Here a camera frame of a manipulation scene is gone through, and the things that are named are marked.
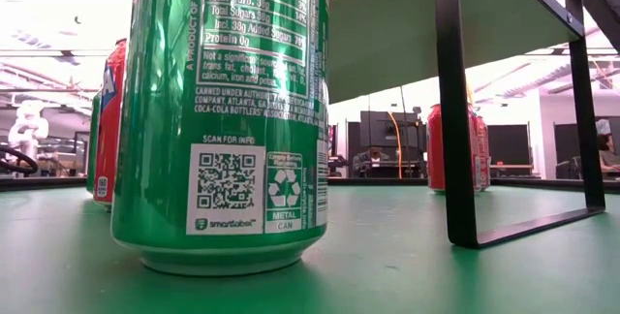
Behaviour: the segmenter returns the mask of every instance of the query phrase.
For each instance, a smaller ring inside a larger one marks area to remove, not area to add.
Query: soda can
[[[267,271],[325,233],[327,2],[134,0],[112,235],[147,267]]]
[[[488,128],[481,116],[476,117],[476,138],[480,156],[480,187],[484,191],[491,186]]]
[[[97,137],[99,133],[99,105],[101,91],[93,97],[93,111],[90,116],[90,134],[88,136],[88,165],[86,172],[86,191],[93,194],[95,187],[95,163],[97,162]]]
[[[471,107],[468,109],[468,118],[474,191],[479,192],[481,189],[481,160],[476,138],[476,116],[474,115]],[[431,112],[428,115],[426,131],[428,143],[428,163],[426,165],[428,170],[428,187],[437,193],[444,193],[446,191],[446,177],[444,172],[442,112],[440,105],[431,107]]]
[[[97,158],[95,164],[95,203],[110,207],[116,179],[116,155],[120,124],[121,90],[125,75],[127,41],[116,42],[116,49],[108,57],[101,90]]]

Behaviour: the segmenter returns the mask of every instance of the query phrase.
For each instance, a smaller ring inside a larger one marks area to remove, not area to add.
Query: black metal frame
[[[442,104],[444,170],[448,237],[455,245],[480,249],[531,235],[605,211],[603,176],[596,146],[596,126],[586,41],[583,34],[570,42],[574,106],[579,134],[586,207],[478,234],[471,175],[467,86],[463,62],[460,0],[435,0],[437,67]],[[566,0],[571,17],[583,22],[582,0]]]

